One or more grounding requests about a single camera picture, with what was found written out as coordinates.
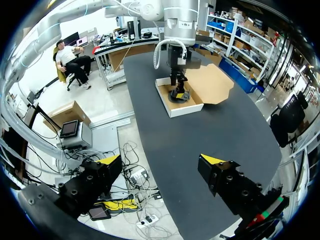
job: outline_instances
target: laptop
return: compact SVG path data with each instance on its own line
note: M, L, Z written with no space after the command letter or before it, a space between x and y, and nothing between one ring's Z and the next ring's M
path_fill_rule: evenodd
M84 36L76 41L76 46L81 47L83 45L86 45L87 43L88 43L88 38L87 36Z

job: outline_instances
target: red object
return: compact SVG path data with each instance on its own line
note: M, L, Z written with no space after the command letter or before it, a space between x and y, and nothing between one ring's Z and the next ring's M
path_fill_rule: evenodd
M277 43L279 36L280 36L279 32L276 31L275 35L274 35L274 39L272 40L272 43L275 47L276 47L276 43Z
M249 223L248 228L255 225L256 223L262 222L265 220L265 217L262 214L257 214L252 222Z
M100 46L95 46L95 47L93 48L93 50L92 50L92 54L94 55L94 54L95 54L96 49L99 49L99 48L100 48Z

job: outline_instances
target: sneaker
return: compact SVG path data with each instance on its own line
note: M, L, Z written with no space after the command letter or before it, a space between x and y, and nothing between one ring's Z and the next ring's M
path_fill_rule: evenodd
M91 88L91 85L90 85L89 83L87 83L87 82L83 83L81 86L82 86L83 88L85 88L86 90L88 90L89 88Z

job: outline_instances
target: workbench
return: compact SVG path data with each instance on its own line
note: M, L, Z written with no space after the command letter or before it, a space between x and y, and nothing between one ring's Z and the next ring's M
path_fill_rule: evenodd
M217 195L213 197L198 172L198 158L206 154L241 165L245 176L271 182L282 155L263 115L235 83L229 98L218 105L205 104L199 112L169 118L155 87L166 78L168 53L161 53L160 67L153 66L153 52L126 57L124 72L143 149L180 234L185 240L208 240L239 219ZM203 65L211 61L197 52Z
M102 42L99 45L100 48L97 48L94 51L94 55L95 55L95 59L96 59L99 71L107 86L107 89L111 90L114 85L124 83L126 81L125 77L120 77L119 79L116 79L114 81L110 81L108 79L106 67L105 67L105 65L109 62L107 57L108 54L114 53L123 49L134 48L137 46L157 44L158 42L159 42L159 38L153 35L150 38L140 38L140 39L135 39L134 41L130 40L126 42L119 42L119 43L113 43L113 44L108 44L107 41Z

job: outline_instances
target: black pants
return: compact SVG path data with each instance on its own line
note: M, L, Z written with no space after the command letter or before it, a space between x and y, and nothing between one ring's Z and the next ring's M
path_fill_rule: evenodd
M65 65L66 70L69 73L75 74L75 76L81 81L81 83L86 83L88 77L86 74L90 72L91 69L91 58L89 56L80 56Z

